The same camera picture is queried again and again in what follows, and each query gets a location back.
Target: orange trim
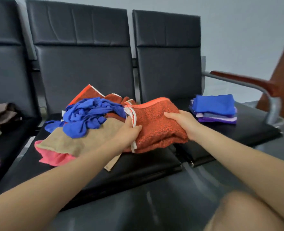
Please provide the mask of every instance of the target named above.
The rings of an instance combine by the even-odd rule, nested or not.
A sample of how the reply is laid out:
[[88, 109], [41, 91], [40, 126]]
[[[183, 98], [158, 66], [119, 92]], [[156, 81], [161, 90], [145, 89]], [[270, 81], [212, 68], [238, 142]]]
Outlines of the orange trim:
[[82, 94], [85, 93], [90, 87], [92, 87], [90, 84], [87, 85], [68, 105], [75, 104], [78, 98], [80, 98]]
[[147, 108], [147, 107], [152, 106], [152, 105], [154, 105], [158, 102], [161, 102], [161, 101], [170, 101], [170, 99], [166, 98], [166, 97], [160, 97], [160, 98], [148, 101], [144, 104], [125, 105], [125, 107], [143, 109], [143, 108]]

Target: leg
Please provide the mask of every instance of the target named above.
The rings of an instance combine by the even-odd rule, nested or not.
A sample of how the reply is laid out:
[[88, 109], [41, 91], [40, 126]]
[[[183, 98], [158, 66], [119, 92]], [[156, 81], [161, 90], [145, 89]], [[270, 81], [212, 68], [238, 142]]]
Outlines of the leg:
[[284, 231], [284, 220], [266, 204], [244, 192], [227, 194], [204, 231]]

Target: black leather chair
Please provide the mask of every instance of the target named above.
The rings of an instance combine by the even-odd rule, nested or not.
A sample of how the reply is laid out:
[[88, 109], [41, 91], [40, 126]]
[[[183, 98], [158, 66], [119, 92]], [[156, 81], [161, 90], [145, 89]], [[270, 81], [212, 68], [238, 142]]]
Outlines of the black leather chair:
[[24, 117], [1, 127], [0, 180], [40, 122], [15, 0], [0, 0], [0, 103], [7, 102]]
[[[27, 0], [27, 9], [49, 119], [60, 119], [87, 84], [104, 95], [135, 98], [126, 10], [36, 0]], [[48, 135], [41, 129], [35, 141]], [[5, 190], [53, 168], [40, 158], [32, 143]], [[181, 164], [169, 148], [123, 153], [111, 172], [102, 170], [64, 210], [178, 171]]]
[[[214, 77], [263, 91], [272, 103], [272, 110], [266, 116], [260, 110], [236, 102], [237, 125], [205, 125], [251, 147], [281, 136], [280, 130], [270, 125], [275, 123], [280, 111], [279, 92], [275, 84], [218, 71], [201, 72], [199, 16], [141, 10], [133, 10], [132, 15], [142, 102], [168, 97], [179, 109], [188, 111], [190, 99], [202, 94], [202, 78]], [[213, 160], [195, 142], [175, 146], [192, 166]]]

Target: floor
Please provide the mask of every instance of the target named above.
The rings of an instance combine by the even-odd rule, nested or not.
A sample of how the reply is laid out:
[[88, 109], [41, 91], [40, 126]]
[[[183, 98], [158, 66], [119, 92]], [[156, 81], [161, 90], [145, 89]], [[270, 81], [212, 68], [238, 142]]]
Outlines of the floor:
[[[284, 137], [259, 146], [284, 160]], [[229, 191], [250, 192], [219, 162], [184, 170], [166, 178], [61, 212], [47, 230], [203, 230], [220, 199]]]

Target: gray wall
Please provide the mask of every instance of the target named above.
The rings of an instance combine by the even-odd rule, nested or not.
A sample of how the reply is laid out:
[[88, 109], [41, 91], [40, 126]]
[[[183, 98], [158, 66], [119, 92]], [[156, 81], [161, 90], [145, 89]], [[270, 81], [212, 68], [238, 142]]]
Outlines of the gray wall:
[[[28, 27], [24, 0], [22, 18]], [[133, 9], [201, 16], [202, 55], [206, 70], [221, 70], [269, 79], [284, 48], [284, 0], [54, 0], [128, 10], [132, 56]], [[239, 102], [258, 100], [261, 93], [239, 85], [206, 79], [205, 94], [233, 94]]]

